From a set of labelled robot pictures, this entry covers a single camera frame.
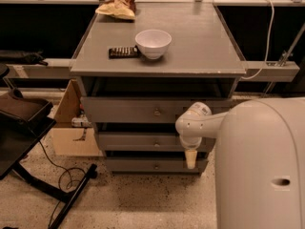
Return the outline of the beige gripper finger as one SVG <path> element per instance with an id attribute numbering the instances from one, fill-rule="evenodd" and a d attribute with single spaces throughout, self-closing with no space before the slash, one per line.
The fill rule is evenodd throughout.
<path id="1" fill-rule="evenodd" d="M 185 151 L 186 163 L 187 163 L 187 167 L 189 169 L 195 168 L 196 157 L 197 157 L 197 150 L 186 150 Z"/>

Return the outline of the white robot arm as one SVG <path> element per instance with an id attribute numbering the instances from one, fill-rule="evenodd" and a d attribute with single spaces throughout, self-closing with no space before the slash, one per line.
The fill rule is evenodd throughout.
<path id="1" fill-rule="evenodd" d="M 175 122 L 187 166 L 215 140 L 217 229 L 305 229 L 305 98 L 258 98 L 212 114 L 194 103 Z"/>

